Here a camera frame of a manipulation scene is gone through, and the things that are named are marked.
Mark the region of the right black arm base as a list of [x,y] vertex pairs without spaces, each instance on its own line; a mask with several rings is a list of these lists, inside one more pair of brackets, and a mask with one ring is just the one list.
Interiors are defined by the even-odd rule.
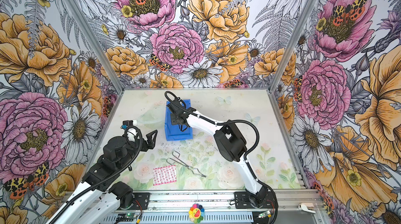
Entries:
[[236,209],[273,209],[277,207],[271,191],[257,195],[248,191],[237,191],[234,192],[233,203]]

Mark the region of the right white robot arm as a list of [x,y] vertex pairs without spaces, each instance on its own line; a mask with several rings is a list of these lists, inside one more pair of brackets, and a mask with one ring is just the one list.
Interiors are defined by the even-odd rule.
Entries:
[[[248,155],[256,149],[260,141],[259,130],[256,126],[246,120],[221,122],[206,117],[196,109],[188,108],[181,98],[170,91],[165,92],[165,97],[168,100],[167,108],[170,111],[171,124],[178,125],[181,131],[192,128],[211,135],[222,157],[237,166],[251,205],[260,208],[266,200],[269,187],[258,179],[248,159]],[[246,139],[238,128],[238,124],[250,126],[255,132],[256,140],[250,149],[246,147]]]

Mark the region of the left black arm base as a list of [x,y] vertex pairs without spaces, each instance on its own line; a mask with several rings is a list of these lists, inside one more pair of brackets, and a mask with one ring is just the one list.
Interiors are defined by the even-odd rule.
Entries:
[[147,210],[150,203],[150,193],[133,192],[128,196],[127,210]]

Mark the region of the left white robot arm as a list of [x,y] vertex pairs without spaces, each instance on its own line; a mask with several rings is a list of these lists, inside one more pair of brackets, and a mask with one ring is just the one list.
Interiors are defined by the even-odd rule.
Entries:
[[132,206],[133,189],[117,179],[125,170],[133,170],[141,152],[154,149],[158,131],[143,135],[132,120],[123,121],[122,129],[123,135],[111,138],[103,147],[103,154],[50,218],[50,224],[98,224],[113,211]]

